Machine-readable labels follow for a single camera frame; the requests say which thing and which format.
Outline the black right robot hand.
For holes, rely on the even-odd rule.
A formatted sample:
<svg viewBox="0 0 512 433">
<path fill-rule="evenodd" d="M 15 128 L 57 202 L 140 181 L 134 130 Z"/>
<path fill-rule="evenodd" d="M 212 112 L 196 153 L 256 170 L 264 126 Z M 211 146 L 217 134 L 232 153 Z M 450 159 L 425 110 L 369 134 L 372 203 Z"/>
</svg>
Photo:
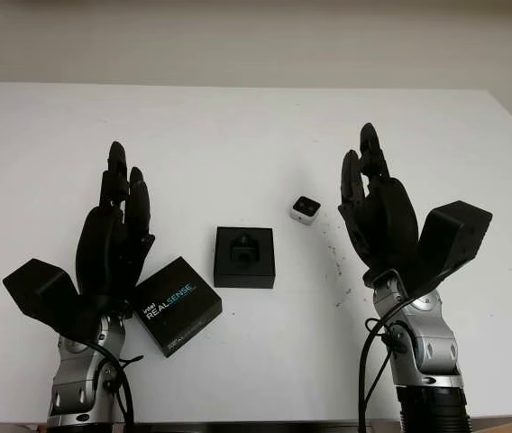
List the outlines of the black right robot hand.
<svg viewBox="0 0 512 433">
<path fill-rule="evenodd" d="M 415 210 L 403 184 L 389 174 L 379 137 L 371 123 L 360 132 L 360 150 L 348 151 L 341 172 L 343 217 L 354 251 L 368 267 L 372 287 L 380 275 L 400 271 L 416 257 Z"/>
</svg>

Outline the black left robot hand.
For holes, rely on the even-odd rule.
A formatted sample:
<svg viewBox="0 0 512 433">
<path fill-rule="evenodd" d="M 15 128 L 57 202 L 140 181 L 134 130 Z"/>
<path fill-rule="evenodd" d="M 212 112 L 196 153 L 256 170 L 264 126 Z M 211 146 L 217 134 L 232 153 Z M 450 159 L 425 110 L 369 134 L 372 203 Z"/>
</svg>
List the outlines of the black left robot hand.
<svg viewBox="0 0 512 433">
<path fill-rule="evenodd" d="M 125 149 L 112 142 L 99 202 L 87 214 L 76 253 L 79 292 L 101 312 L 131 315 L 130 297 L 155 241 L 142 171 L 129 168 Z"/>
</svg>

